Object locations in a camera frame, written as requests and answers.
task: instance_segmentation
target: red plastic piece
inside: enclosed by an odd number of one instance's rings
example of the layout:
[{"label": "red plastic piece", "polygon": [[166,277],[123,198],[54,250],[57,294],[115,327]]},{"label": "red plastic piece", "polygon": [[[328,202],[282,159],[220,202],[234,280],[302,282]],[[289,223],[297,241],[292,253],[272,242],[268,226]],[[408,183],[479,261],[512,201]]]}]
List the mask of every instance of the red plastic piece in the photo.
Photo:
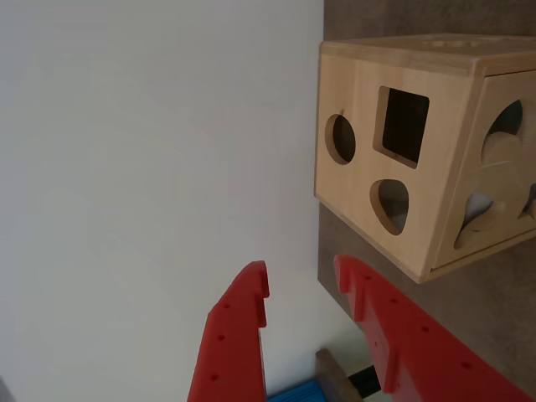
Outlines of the red plastic piece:
[{"label": "red plastic piece", "polygon": [[531,401],[360,260],[339,255],[335,272],[395,402]]},{"label": "red plastic piece", "polygon": [[207,318],[188,402],[265,401],[259,328],[269,295],[263,261],[236,276]]}]

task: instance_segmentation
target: wooden shape sorter box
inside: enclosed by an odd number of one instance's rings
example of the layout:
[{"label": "wooden shape sorter box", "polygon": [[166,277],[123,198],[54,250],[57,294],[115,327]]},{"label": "wooden shape sorter box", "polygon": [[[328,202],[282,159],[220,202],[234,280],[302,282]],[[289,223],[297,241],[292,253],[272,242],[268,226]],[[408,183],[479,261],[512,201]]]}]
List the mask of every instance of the wooden shape sorter box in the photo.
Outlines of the wooden shape sorter box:
[{"label": "wooden shape sorter box", "polygon": [[414,281],[536,235],[535,135],[536,38],[322,44],[315,194]]}]

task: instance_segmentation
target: circular hole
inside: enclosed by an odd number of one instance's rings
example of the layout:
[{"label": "circular hole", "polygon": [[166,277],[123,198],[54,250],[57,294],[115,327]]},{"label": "circular hole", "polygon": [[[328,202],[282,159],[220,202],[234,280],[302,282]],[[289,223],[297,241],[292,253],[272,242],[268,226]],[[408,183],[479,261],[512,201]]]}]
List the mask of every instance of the circular hole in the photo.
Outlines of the circular hole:
[{"label": "circular hole", "polygon": [[340,165],[351,162],[355,155],[355,134],[346,117],[333,115],[327,120],[326,146],[330,156]]},{"label": "circular hole", "polygon": [[370,188],[370,203],[384,228],[392,235],[400,235],[410,209],[406,186],[399,180],[379,180]]},{"label": "circular hole", "polygon": [[517,135],[521,122],[523,121],[523,105],[520,100],[516,100],[511,103],[489,127],[487,135],[491,135],[494,132],[507,132],[513,136]]}]

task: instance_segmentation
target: dark square opening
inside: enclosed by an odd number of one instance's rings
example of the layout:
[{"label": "dark square opening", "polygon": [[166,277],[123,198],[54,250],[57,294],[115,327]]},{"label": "dark square opening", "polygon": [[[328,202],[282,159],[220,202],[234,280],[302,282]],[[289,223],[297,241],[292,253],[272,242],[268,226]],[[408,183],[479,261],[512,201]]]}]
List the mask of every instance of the dark square opening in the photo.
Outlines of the dark square opening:
[{"label": "dark square opening", "polygon": [[382,87],[380,101],[389,92],[382,146],[415,165],[419,161],[430,100],[426,96]]}]

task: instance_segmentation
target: blue plastic object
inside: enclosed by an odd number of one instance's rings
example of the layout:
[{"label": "blue plastic object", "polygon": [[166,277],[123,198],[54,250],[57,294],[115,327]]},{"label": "blue plastic object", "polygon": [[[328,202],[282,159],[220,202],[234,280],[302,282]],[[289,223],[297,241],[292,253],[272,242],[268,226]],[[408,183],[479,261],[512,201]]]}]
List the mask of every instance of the blue plastic object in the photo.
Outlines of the blue plastic object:
[{"label": "blue plastic object", "polygon": [[327,402],[317,381],[309,381],[290,391],[272,396],[268,402]]}]

